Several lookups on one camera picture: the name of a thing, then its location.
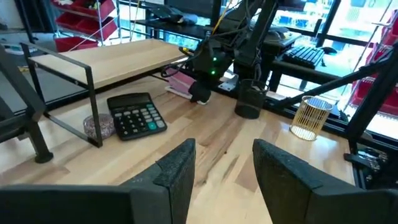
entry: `black keyboard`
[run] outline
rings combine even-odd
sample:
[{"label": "black keyboard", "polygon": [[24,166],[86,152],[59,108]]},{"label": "black keyboard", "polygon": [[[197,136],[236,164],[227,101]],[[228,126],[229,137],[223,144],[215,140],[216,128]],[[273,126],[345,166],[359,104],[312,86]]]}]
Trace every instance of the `black keyboard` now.
[{"label": "black keyboard", "polygon": [[303,67],[315,68],[321,62],[324,54],[322,49],[300,46],[286,51],[283,60]]}]

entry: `calculator display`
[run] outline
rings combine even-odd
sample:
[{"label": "calculator display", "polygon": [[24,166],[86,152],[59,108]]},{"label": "calculator display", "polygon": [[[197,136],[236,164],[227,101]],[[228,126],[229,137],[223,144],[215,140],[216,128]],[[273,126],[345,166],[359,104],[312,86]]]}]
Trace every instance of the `calculator display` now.
[{"label": "calculator display", "polygon": [[123,107],[127,105],[134,105],[137,103],[147,103],[150,102],[149,97],[147,96],[135,96],[135,97],[119,97],[117,99],[112,100],[109,103],[110,107]]}]

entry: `green button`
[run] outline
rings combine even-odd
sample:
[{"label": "green button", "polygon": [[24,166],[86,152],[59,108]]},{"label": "green button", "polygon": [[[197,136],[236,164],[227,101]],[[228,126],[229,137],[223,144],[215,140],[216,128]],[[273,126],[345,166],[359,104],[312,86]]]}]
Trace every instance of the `green button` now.
[{"label": "green button", "polygon": [[157,129],[157,126],[156,126],[156,124],[155,124],[155,123],[153,123],[153,122],[149,122],[149,123],[148,123],[148,127],[149,127],[149,129],[151,129],[151,130],[155,130],[155,129]]}]

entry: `calculator keypad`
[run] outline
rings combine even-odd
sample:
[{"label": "calculator keypad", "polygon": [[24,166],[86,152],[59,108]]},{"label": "calculator keypad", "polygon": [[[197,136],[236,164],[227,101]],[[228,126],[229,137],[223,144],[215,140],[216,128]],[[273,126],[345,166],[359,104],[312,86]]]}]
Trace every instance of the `calculator keypad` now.
[{"label": "calculator keypad", "polygon": [[122,140],[134,139],[164,131],[167,127],[153,104],[114,108],[116,131]]}]

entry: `wooden table surface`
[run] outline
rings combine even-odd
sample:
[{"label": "wooden table surface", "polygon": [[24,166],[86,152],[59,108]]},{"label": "wooden table surface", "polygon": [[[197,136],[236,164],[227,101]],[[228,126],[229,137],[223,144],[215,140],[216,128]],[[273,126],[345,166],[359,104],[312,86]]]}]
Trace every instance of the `wooden table surface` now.
[{"label": "wooden table surface", "polygon": [[[347,140],[322,132],[316,141],[304,141],[289,131],[291,120],[287,118],[262,111],[259,119],[243,119],[235,115],[236,100],[232,98],[212,93],[209,104],[202,106],[167,93],[165,86],[166,82],[147,77],[97,95],[97,101],[100,113],[107,113],[107,98],[147,91],[169,126],[166,132],[128,142],[112,136],[98,149],[44,118],[40,127],[54,159],[35,164],[29,140],[4,142],[0,144],[0,184],[118,185],[186,138],[197,140],[195,185],[187,223],[272,223],[254,173],[255,138],[354,183],[352,167],[343,159],[343,153],[349,151]],[[82,129],[82,121],[90,114],[89,101],[51,113]]]},{"label": "wooden table surface", "polygon": [[[155,39],[75,50],[61,53],[61,55],[91,66],[95,88],[139,75],[186,57],[178,50],[178,46]],[[31,59],[87,84],[85,70],[77,65],[52,55],[41,55]]]}]

